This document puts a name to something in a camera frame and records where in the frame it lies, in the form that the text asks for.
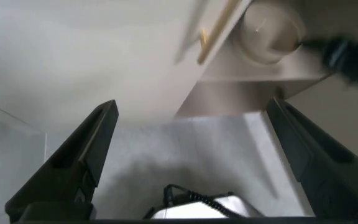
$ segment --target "black object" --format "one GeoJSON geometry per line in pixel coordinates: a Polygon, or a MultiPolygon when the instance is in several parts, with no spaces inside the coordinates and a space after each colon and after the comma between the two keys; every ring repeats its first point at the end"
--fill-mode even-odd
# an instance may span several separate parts
{"type": "MultiPolygon", "coordinates": [[[[267,114],[316,218],[91,220],[94,218],[94,208],[90,201],[99,182],[118,116],[114,101],[100,105],[87,117],[8,201],[6,213],[11,223],[38,224],[358,223],[358,157],[284,101],[271,99],[267,114]]],[[[194,200],[209,203],[199,195],[196,196],[194,200]]]]}
{"type": "Polygon", "coordinates": [[[325,66],[358,85],[358,42],[347,37],[336,37],[307,40],[301,44],[322,53],[325,66]]]}
{"type": "Polygon", "coordinates": [[[99,105],[5,204],[11,223],[89,220],[118,119],[114,100],[99,105]]]}

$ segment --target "drawer handle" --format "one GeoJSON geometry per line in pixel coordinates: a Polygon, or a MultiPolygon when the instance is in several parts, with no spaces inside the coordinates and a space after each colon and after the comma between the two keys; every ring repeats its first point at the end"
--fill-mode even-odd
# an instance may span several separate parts
{"type": "Polygon", "coordinates": [[[233,14],[236,6],[241,0],[227,0],[224,5],[224,9],[221,11],[218,20],[215,22],[214,27],[211,33],[208,35],[205,29],[201,29],[200,31],[200,42],[201,42],[201,53],[198,56],[197,62],[202,65],[209,55],[209,52],[215,45],[216,41],[221,35],[225,25],[233,14]]]}

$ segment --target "cable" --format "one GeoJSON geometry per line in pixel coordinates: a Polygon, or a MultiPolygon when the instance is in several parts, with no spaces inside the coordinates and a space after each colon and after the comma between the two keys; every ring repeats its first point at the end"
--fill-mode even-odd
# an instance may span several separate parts
{"type": "Polygon", "coordinates": [[[239,215],[235,212],[232,212],[231,210],[227,209],[224,205],[222,205],[221,203],[211,199],[210,197],[206,196],[206,195],[201,195],[197,192],[194,192],[192,190],[188,190],[184,187],[180,187],[178,185],[175,184],[168,184],[165,188],[164,188],[164,204],[169,205],[170,203],[173,204],[173,200],[169,201],[170,198],[173,199],[173,194],[172,194],[172,188],[176,188],[179,190],[182,190],[184,192],[186,192],[189,196],[189,199],[193,202],[203,202],[205,205],[219,211],[220,213],[222,213],[224,216],[228,217],[228,218],[245,218],[242,215],[239,215]]]}

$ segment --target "white cabinet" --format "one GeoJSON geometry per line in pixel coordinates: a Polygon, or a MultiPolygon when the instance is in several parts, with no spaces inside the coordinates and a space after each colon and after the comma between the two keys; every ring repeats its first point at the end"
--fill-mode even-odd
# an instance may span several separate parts
{"type": "Polygon", "coordinates": [[[169,121],[248,3],[198,65],[225,1],[0,0],[0,109],[46,132],[111,99],[120,123],[169,121]]]}

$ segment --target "floor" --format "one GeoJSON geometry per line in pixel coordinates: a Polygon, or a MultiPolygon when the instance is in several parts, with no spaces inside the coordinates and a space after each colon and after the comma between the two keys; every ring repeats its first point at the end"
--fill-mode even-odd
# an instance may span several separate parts
{"type": "MultiPolygon", "coordinates": [[[[311,215],[295,193],[264,119],[253,112],[117,127],[93,197],[97,218],[142,218],[162,204],[167,184],[203,194],[233,191],[267,216],[311,215]]],[[[65,135],[48,134],[47,157],[65,135]]]]}

